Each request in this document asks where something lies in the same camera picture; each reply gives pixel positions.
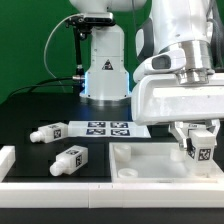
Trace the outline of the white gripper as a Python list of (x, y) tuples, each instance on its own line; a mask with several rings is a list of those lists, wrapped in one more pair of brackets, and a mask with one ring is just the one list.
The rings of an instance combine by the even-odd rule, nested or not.
[(209, 76), (207, 84), (181, 85), (176, 71), (186, 65), (183, 49), (171, 50), (144, 60), (135, 70), (132, 91), (132, 119), (138, 125), (169, 123), (168, 131), (188, 148), (188, 123), (207, 120), (206, 138), (215, 142), (224, 118), (224, 74)]

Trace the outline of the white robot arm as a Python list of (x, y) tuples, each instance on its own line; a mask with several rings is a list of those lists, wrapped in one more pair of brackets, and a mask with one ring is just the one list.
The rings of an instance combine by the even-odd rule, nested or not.
[[(69, 0), (92, 31), (91, 65), (80, 97), (98, 105), (125, 98), (124, 33), (114, 11), (139, 9), (147, 0)], [(216, 0), (152, 0), (149, 17), (135, 35), (139, 66), (130, 91), (138, 125), (169, 123), (181, 146), (188, 122), (213, 127), (224, 118), (224, 73), (215, 71), (224, 51), (224, 28)]]

